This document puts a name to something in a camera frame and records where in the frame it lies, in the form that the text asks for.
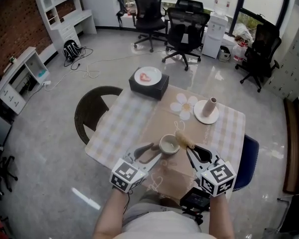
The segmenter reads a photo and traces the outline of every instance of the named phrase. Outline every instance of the backpack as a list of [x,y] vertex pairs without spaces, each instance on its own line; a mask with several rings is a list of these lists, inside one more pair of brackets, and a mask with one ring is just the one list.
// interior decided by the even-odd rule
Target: backpack
[[75,41],[66,41],[63,47],[63,55],[65,56],[66,61],[73,62],[75,58],[81,56],[81,49],[82,47],[79,47]]

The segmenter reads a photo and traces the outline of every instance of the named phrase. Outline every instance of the brick wall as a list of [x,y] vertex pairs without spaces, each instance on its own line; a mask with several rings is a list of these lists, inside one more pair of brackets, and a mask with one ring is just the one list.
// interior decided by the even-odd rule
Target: brick wall
[[[62,16],[72,10],[72,0],[58,6]],[[51,43],[35,0],[0,0],[0,75],[11,56],[18,57],[29,46],[40,54]]]

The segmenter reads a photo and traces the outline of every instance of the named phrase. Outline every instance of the black box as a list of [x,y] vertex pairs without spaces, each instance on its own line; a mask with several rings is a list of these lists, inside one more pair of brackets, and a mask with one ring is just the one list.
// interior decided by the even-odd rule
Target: black box
[[143,85],[138,84],[135,81],[135,79],[134,79],[135,72],[129,79],[131,90],[141,93],[143,95],[146,95],[148,97],[155,98],[157,100],[161,100],[167,87],[168,87],[169,76],[166,74],[161,74],[161,80],[158,83],[156,83],[155,85],[152,85],[152,86],[143,86]]

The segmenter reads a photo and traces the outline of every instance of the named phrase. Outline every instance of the flower pattern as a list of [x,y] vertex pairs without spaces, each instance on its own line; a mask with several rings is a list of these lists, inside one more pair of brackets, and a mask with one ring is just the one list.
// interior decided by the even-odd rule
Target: flower pattern
[[180,112],[179,117],[181,120],[188,120],[190,114],[193,114],[194,105],[198,102],[197,97],[191,96],[188,100],[183,93],[176,95],[178,103],[170,104],[170,109],[174,112]]

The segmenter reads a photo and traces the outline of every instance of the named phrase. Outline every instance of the glossy floor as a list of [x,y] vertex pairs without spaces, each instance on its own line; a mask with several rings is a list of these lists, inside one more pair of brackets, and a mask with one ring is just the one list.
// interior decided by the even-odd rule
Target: glossy floor
[[[74,125],[74,112],[89,90],[112,85],[129,87],[128,79],[139,66],[154,66],[169,75],[169,83],[218,102],[246,115],[246,134],[260,144],[256,171],[250,185],[233,193],[230,212],[237,238],[261,238],[265,227],[277,224],[280,209],[276,198],[282,195],[286,169],[287,129],[283,102],[263,89],[257,93],[254,82],[239,81],[246,75],[235,70],[234,63],[222,63],[202,56],[201,62],[188,56],[189,70],[179,57],[161,62],[166,55],[162,42],[154,41],[154,53],[148,42],[134,49],[134,32],[99,30],[83,35],[82,45],[93,53],[80,60],[80,70],[99,70],[95,78],[83,78],[84,72],[67,75],[52,91],[40,90],[16,117],[4,155],[16,157],[11,166],[19,177],[13,192],[0,202],[0,211],[8,215],[18,239],[91,238],[95,221],[109,196],[110,172],[85,154],[84,143]],[[49,64],[53,87],[70,72],[63,67],[64,56]],[[110,105],[114,98],[106,102]],[[141,188],[132,203],[142,194]]]

